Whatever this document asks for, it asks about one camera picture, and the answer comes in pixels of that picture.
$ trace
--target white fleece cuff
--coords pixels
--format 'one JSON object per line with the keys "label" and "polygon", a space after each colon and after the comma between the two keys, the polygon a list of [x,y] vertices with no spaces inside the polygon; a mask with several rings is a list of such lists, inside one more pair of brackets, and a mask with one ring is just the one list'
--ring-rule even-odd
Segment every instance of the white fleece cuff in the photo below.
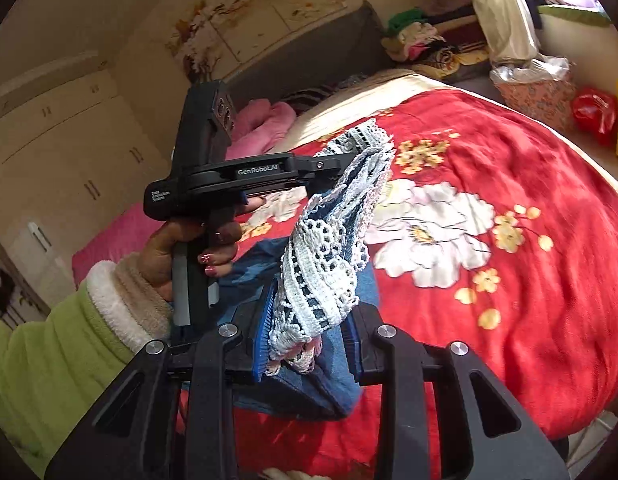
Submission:
{"label": "white fleece cuff", "polygon": [[87,274],[87,293],[107,326],[134,354],[151,339],[131,316],[113,284],[114,262],[98,262]]}

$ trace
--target green fleece robe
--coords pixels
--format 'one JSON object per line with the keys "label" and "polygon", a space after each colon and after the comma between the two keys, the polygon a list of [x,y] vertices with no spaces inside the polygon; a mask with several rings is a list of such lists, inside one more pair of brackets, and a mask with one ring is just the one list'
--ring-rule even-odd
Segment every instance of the green fleece robe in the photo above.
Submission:
{"label": "green fleece robe", "polygon": [[[56,305],[46,321],[28,322],[13,332],[0,321],[0,427],[40,478],[134,352],[164,336],[162,330],[147,330],[147,319],[126,308],[130,291],[136,297],[144,294],[149,299],[141,298],[136,307],[144,302],[157,316],[155,291],[137,271],[129,278],[129,272],[126,277],[120,272],[122,263],[98,266],[99,272],[92,269],[77,293]],[[130,333],[136,336],[131,343]]]}

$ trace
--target white curtain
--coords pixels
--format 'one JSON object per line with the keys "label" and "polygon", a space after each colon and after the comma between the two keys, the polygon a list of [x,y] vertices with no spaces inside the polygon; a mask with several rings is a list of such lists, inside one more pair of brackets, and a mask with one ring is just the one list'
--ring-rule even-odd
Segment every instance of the white curtain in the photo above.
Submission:
{"label": "white curtain", "polygon": [[534,59],[538,40],[524,0],[473,0],[496,64]]}

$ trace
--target red bedspread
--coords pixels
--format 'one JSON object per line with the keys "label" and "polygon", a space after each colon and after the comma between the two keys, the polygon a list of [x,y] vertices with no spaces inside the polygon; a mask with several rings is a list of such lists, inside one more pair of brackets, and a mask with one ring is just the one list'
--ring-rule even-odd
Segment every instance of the red bedspread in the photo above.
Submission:
{"label": "red bedspread", "polygon": [[[383,319],[465,341],[550,438],[586,426],[618,391],[616,192],[545,127],[460,91],[376,119],[398,149],[367,235]],[[289,234],[304,203],[280,196],[240,253]],[[373,463],[379,399],[366,388],[329,423],[236,410],[239,462],[335,477]]]}

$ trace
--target white wardrobe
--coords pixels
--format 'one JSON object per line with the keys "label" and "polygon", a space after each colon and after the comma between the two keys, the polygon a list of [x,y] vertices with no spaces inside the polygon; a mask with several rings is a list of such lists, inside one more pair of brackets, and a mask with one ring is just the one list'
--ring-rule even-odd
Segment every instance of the white wardrobe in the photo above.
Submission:
{"label": "white wardrobe", "polygon": [[51,308],[72,255],[168,171],[107,71],[70,81],[0,118],[0,243]]}

